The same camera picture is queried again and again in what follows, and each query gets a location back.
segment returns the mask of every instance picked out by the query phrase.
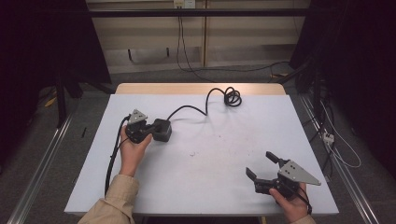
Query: gray carpet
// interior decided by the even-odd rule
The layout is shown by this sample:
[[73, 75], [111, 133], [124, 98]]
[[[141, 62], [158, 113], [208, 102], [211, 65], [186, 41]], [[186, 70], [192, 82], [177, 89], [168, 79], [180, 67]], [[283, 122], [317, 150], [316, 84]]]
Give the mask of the gray carpet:
[[[260, 65], [257, 65], [233, 66], [231, 68], [251, 69], [260, 67]], [[289, 71], [290, 69], [282, 64], [273, 68], [274, 74], [288, 73]], [[265, 69], [236, 73], [210, 70], [201, 71], [198, 74], [216, 82], [264, 83], [269, 81], [271, 71], [270, 69]], [[113, 75], [112, 79], [114, 83], [107, 85], [110, 88], [116, 88], [122, 82], [205, 82], [192, 73], [180, 70]], [[79, 217], [67, 215], [63, 210], [73, 190], [73, 182], [78, 177], [90, 149], [109, 97], [89, 85], [81, 84], [81, 87], [84, 90], [84, 95], [81, 99], [67, 100], [69, 105], [78, 103], [77, 112], [35, 198], [25, 223], [77, 223], [79, 220]], [[309, 120], [292, 81], [285, 85], [285, 90], [293, 101], [300, 121], [303, 123]], [[342, 109], [337, 108], [336, 102], [332, 102], [332, 108], [335, 114], [337, 131], [356, 149], [361, 157], [362, 166], [357, 169], [350, 169], [352, 174], [374, 208], [375, 214], [381, 223], [392, 223], [396, 218], [396, 214], [393, 212], [396, 210], [395, 179], [373, 158], [364, 141], [354, 135], [351, 131], [351, 125], [343, 116]], [[6, 223], [9, 219], [18, 199], [28, 185], [50, 143], [56, 124], [56, 105], [51, 107], [40, 105], [28, 131], [22, 137], [18, 150], [10, 158], [4, 167], [4, 172], [0, 176], [0, 223]], [[304, 129], [308, 139], [314, 136], [316, 130], [312, 124], [304, 126]], [[326, 152], [318, 137], [314, 139], [311, 146], [319, 164], [323, 164], [326, 159]], [[346, 161], [350, 163], [357, 162], [355, 156], [342, 141], [339, 141], [337, 136], [336, 146]], [[330, 166], [328, 165], [324, 174], [328, 175], [329, 173]], [[351, 200], [345, 184], [335, 168], [332, 172], [329, 187], [340, 214], [315, 217], [317, 223], [364, 223], [360, 212]], [[267, 222], [285, 223], [285, 220], [282, 216], [268, 217]]]

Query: beige sleeve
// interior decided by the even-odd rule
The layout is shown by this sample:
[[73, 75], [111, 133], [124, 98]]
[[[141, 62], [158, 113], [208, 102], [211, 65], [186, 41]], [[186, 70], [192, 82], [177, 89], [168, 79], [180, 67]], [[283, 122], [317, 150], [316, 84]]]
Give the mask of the beige sleeve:
[[133, 223], [132, 212], [139, 182], [128, 175], [116, 175], [106, 197], [100, 199], [79, 223]]
[[290, 224], [316, 224], [315, 220], [307, 215], [306, 217], [300, 218], [295, 222], [291, 222]]

